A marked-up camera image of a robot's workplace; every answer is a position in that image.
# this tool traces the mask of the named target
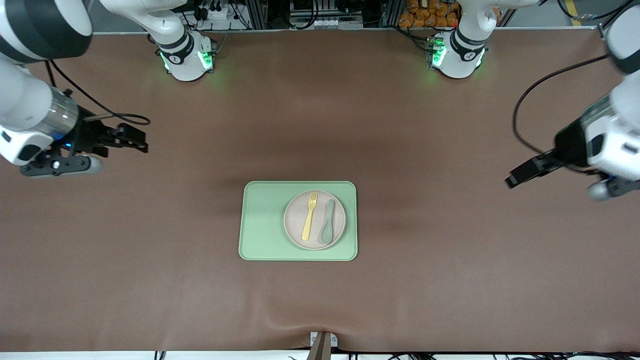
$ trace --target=brown leather surface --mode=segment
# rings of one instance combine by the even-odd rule
[[[50,180],[0,161],[0,349],[294,348],[327,330],[361,351],[640,350],[640,193],[598,204],[596,179],[562,170],[503,183],[532,156],[515,101],[603,43],[498,31],[490,47],[455,81],[391,31],[233,34],[214,75],[179,83],[143,36],[96,37],[59,65],[149,116],[150,153]],[[604,61],[549,81],[523,134],[550,147],[619,81]],[[270,179],[352,181],[357,258],[243,261],[243,188]]]

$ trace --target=plate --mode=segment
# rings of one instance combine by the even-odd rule
[[[302,240],[302,230],[307,221],[308,202],[312,192],[318,194],[318,200],[316,208],[314,210],[313,217],[311,218],[311,232],[309,234],[309,240]],[[323,243],[321,239],[322,229],[324,227],[324,221],[327,216],[327,204],[329,200],[335,201],[333,207],[333,238],[329,243]],[[346,214],[340,200],[328,192],[322,190],[311,190],[303,192],[295,196],[287,205],[287,209],[284,211],[284,229],[289,236],[289,239],[297,246],[307,250],[322,250],[335,244],[342,233],[346,225]]]

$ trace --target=fork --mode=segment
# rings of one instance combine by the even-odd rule
[[[312,192],[311,196],[309,197],[309,202],[307,203],[307,206],[309,208],[309,211],[307,212],[307,221],[305,221],[305,227],[304,229],[302,229],[303,241],[309,240],[309,235],[311,234],[311,218],[314,214],[314,209],[316,208],[317,202],[318,202],[318,193]]]

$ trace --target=green tray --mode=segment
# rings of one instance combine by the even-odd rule
[[[332,193],[346,213],[340,239],[324,250],[302,249],[289,239],[283,216],[289,201],[309,190]],[[356,187],[349,181],[252,181],[244,188],[240,246],[245,260],[349,261],[358,254]]]

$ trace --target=gray floor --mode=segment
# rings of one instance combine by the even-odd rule
[[[578,13],[603,14],[617,8],[626,0],[573,0]],[[140,26],[121,16],[108,12],[98,0],[88,0],[91,6],[91,19],[96,33],[144,31]],[[583,26],[597,25],[602,20],[583,22]],[[542,6],[533,6],[518,10],[509,27],[548,28],[572,26],[571,19],[562,13],[556,0],[548,0]]]

